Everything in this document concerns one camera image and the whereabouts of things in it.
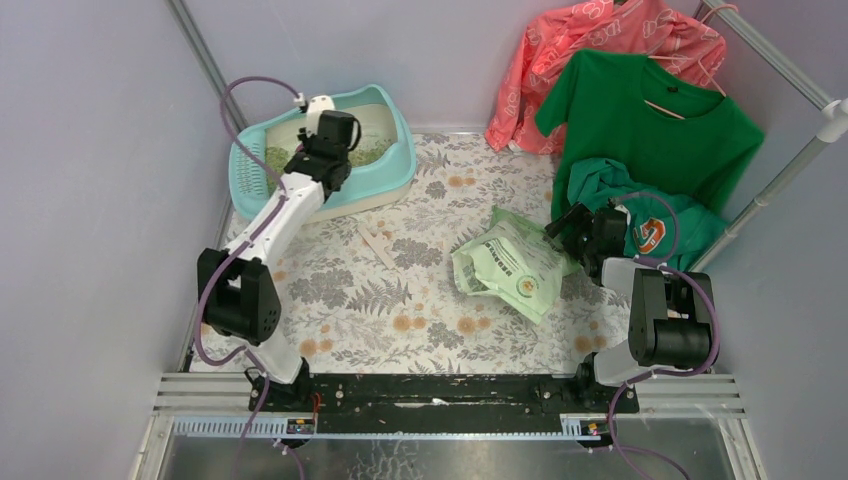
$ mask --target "gray wall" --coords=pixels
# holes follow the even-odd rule
[[[845,2],[738,0],[744,17],[832,95],[848,95]],[[738,39],[720,77],[767,132],[726,210],[734,216],[823,120]],[[848,339],[843,214],[848,138],[834,144],[708,269],[724,335],[770,478],[844,478]]]
[[[307,95],[378,83],[412,128],[480,130],[524,28],[578,0],[188,0],[228,80],[270,75]],[[668,0],[694,11],[697,0]],[[248,120],[273,87],[236,94]]]
[[[165,2],[0,2],[0,478],[126,478],[227,200]]]

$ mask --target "litter box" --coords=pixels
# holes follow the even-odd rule
[[[368,85],[331,97],[337,110],[351,113],[359,119],[362,139],[350,154],[354,164],[350,177],[307,223],[395,202],[409,191],[417,168],[409,126],[382,87]],[[305,124],[306,116],[300,110],[292,109],[277,118],[246,128],[239,134],[239,140],[263,162],[274,166],[272,161],[291,158],[300,144],[298,130]],[[271,158],[266,159],[266,151]],[[269,189],[266,177],[265,171],[236,144],[230,147],[230,195],[236,211],[247,220],[253,220],[271,198],[273,189]]]

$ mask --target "pink garment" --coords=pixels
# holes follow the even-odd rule
[[[581,48],[640,53],[680,60],[660,60],[666,70],[689,83],[711,85],[698,66],[715,75],[727,50],[724,38],[703,23],[676,12],[662,0],[593,0],[546,12],[527,26],[498,92],[495,116],[486,140],[495,150],[511,140],[540,154],[558,153],[565,143],[564,126],[549,138],[536,129],[533,117],[553,89],[571,56]]]

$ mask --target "orange logo on bag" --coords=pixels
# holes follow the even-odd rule
[[[651,253],[662,242],[662,239],[665,238],[665,223],[653,217],[649,218],[648,221],[639,227],[638,231],[635,228],[633,229],[633,237],[636,239],[637,244],[640,241],[643,242],[638,246],[639,253],[643,255]]]

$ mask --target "floral patterned mat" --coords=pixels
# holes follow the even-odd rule
[[[540,224],[550,218],[548,157],[495,153],[482,135],[416,135],[418,172],[400,202],[303,227],[270,260],[283,304],[279,327],[313,372],[574,373],[591,351],[626,338],[626,297],[582,272],[540,325],[495,297],[467,297],[450,253],[486,230],[493,205]],[[391,241],[389,270],[357,232]],[[228,240],[247,226],[233,216]],[[204,326],[213,358],[233,343]],[[242,371],[193,359],[191,371]]]

